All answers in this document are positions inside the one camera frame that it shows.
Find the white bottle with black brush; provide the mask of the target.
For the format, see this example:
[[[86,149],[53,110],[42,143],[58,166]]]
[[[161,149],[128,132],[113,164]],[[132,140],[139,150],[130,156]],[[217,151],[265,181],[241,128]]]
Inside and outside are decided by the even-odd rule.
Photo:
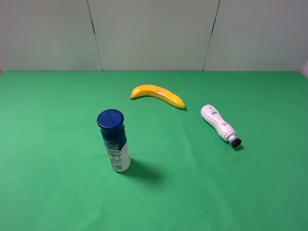
[[[203,106],[201,116],[216,130],[220,138],[225,142],[229,142],[233,148],[241,144],[242,141],[237,137],[235,129],[222,118],[214,106],[210,104]]]

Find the blue capped bottle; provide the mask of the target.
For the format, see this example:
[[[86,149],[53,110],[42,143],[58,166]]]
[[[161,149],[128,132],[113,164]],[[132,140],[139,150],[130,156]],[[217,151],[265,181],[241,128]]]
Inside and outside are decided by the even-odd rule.
[[[124,115],[116,109],[107,109],[97,117],[111,168],[126,171],[131,163],[125,132]]]

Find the yellow banana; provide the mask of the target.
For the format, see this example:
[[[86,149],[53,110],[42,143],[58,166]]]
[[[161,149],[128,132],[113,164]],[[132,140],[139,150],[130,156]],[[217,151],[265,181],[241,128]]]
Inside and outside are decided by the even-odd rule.
[[[178,95],[156,85],[139,85],[132,90],[129,98],[133,100],[144,96],[158,98],[176,108],[185,108],[185,103]]]

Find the green table cloth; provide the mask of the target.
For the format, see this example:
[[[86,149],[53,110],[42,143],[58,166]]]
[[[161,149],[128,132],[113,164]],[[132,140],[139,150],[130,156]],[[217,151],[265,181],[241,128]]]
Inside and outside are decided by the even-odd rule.
[[[139,85],[178,95],[130,99]],[[214,106],[233,148],[201,116]],[[126,171],[98,115],[124,115]],[[0,77],[3,231],[305,231],[308,79],[298,72],[26,72]]]

